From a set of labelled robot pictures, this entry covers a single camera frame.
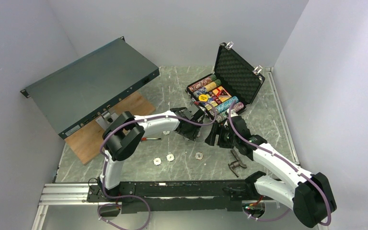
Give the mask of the yellow big blind button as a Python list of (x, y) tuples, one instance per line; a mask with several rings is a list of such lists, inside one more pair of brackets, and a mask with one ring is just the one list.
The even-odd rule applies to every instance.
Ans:
[(208, 95), (207, 94), (201, 94), (199, 95), (198, 97), (198, 100), (201, 101), (201, 102), (207, 102), (209, 99)]

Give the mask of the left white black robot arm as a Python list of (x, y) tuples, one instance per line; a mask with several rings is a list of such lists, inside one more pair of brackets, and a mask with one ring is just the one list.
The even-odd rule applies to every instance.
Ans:
[(142, 138), (174, 131), (186, 139), (195, 140), (205, 125), (205, 116), (204, 110), (195, 104), (155, 115), (123, 112), (103, 133), (100, 153), (104, 156), (104, 166), (98, 178), (100, 196), (106, 201), (117, 198), (124, 162), (136, 151)]

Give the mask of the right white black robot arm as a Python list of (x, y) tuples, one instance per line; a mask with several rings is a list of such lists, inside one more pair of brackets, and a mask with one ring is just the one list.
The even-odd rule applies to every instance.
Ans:
[(235, 148), (243, 156), (263, 165), (277, 178), (257, 171), (245, 179), (245, 193), (251, 199), (267, 196), (291, 209), (306, 227), (328, 226), (337, 205), (328, 178), (311, 173), (288, 160), (266, 139), (251, 134), (245, 120), (235, 115), (225, 123), (215, 122), (205, 142), (221, 148)]

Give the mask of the yellow blue card deck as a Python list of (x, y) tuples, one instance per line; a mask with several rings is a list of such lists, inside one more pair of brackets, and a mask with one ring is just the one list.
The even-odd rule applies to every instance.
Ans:
[(212, 107), (217, 107), (219, 104), (221, 104), (221, 102), (220, 101), (214, 101), (214, 100), (209, 100), (209, 101), (207, 101), (206, 103), (205, 103), (205, 108), (207, 109), (207, 110), (211, 110), (212, 109)]

